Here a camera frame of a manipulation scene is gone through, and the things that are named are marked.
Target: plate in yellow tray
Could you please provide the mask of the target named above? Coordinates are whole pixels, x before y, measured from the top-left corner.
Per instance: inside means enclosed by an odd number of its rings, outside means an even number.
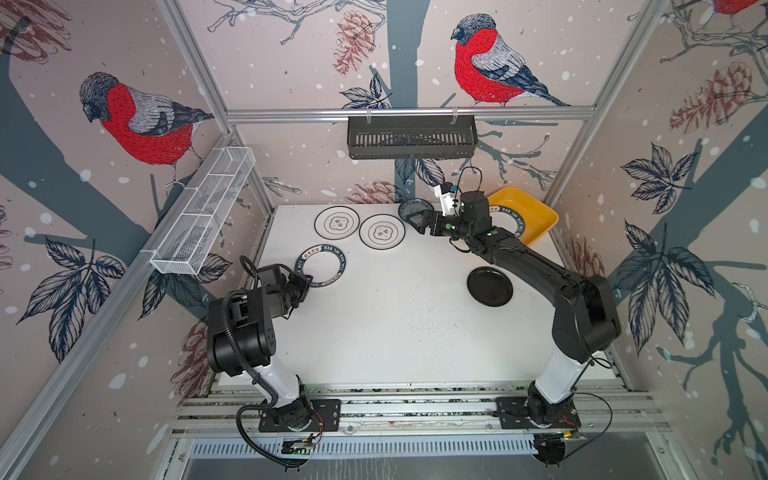
[[[488,197],[491,204],[491,219],[525,245],[531,245],[554,227],[558,214],[550,207],[515,187],[504,187]]]

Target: black plate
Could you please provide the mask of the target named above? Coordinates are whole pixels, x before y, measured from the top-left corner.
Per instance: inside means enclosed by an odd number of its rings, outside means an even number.
[[[487,306],[502,306],[512,298],[512,282],[489,266],[475,268],[467,277],[467,288],[472,298]]]

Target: bird's red breast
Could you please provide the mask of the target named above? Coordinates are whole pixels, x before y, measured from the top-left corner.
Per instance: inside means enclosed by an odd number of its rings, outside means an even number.
[[[110,121],[101,121],[104,128],[136,160],[146,164],[167,165],[180,159],[192,145],[193,125],[187,125],[161,136],[141,135],[128,127],[136,114],[134,98],[127,87],[119,84],[107,95]]]
[[[757,0],[714,0],[713,7],[717,13],[733,15],[756,3]]]
[[[475,33],[467,45],[462,46],[456,43],[456,81],[475,101],[505,104],[510,99],[525,93],[521,88],[504,85],[484,77],[472,64],[472,56],[491,50],[497,36],[496,30],[486,28]]]

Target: black mounting plate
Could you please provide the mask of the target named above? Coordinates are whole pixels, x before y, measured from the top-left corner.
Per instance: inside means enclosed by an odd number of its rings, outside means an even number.
[[[502,430],[538,429],[541,428],[528,418],[528,409],[525,407],[527,396],[506,396],[496,399],[496,416],[502,424]],[[563,409],[563,416],[568,422],[558,420],[549,425],[549,429],[575,430],[574,425],[581,427],[581,420],[574,407],[573,398],[568,400]]]
[[[341,416],[341,400],[312,400],[312,408],[315,413],[320,415],[323,419],[323,431],[324,432],[338,432],[339,431],[339,417]],[[262,433],[304,433],[304,432],[319,432],[320,427],[317,422],[313,420],[306,429],[301,432],[294,432],[289,429],[285,424],[275,425],[275,422],[268,415],[261,417],[259,422],[259,432]]]

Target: bird's head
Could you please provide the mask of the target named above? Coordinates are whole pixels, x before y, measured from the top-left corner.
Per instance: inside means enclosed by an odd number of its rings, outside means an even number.
[[[467,15],[456,25],[451,40],[456,40],[463,47],[475,36],[475,33],[485,29],[496,29],[496,22],[490,15],[485,13]]]
[[[119,84],[115,77],[102,71],[85,79],[80,86],[80,102],[83,104],[83,112],[88,121],[92,122],[97,118],[101,121],[112,120],[107,94]]]

